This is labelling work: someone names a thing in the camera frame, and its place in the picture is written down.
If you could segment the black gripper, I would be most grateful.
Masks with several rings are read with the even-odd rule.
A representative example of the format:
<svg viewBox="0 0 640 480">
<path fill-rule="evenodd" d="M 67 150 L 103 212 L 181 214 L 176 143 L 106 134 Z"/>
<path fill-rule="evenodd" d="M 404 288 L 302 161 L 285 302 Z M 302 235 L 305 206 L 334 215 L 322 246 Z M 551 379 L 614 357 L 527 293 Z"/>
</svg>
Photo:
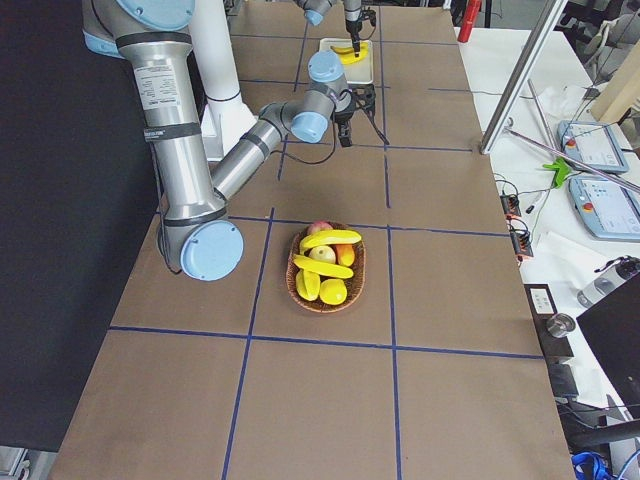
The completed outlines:
<svg viewBox="0 0 640 480">
<path fill-rule="evenodd" d="M 363 23 L 369 21 L 374 26 L 375 12 L 369 8 L 364 8 L 361 0 L 344 0 L 343 9 L 346 30 L 351 36 L 353 51 L 355 54 L 359 54 L 361 51 L 359 34 Z"/>
<path fill-rule="evenodd" d="M 357 109 L 356 102 L 351 99 L 349 104 L 341 111 L 335 111 L 333 121 L 338 126 L 338 139 L 343 148 L 352 146 L 350 120 Z"/>
</svg>

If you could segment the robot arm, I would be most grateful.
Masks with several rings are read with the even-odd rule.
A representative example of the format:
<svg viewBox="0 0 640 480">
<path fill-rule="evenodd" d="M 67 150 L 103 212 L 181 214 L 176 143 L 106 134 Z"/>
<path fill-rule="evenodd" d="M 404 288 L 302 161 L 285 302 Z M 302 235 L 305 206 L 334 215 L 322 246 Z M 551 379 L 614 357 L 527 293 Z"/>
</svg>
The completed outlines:
<svg viewBox="0 0 640 480">
<path fill-rule="evenodd" d="M 294 3 L 303 11 L 306 21 L 313 25 L 319 25 L 331 10 L 337 4 L 333 0 L 295 0 Z M 362 6 L 361 0 L 344 0 L 343 12 L 345 19 L 345 28 L 351 40 L 351 45 L 356 58 L 361 56 L 361 38 L 360 32 L 363 23 L 369 21 L 372 27 L 376 26 L 376 13 Z"/>
<path fill-rule="evenodd" d="M 158 242 L 167 267 L 214 281 L 239 263 L 244 241 L 229 200 L 293 135 L 320 141 L 349 105 L 338 55 L 315 53 L 300 100 L 253 114 L 242 100 L 220 1 L 86 1 L 89 50 L 127 60 L 145 117 L 158 194 L 167 201 Z"/>
</svg>

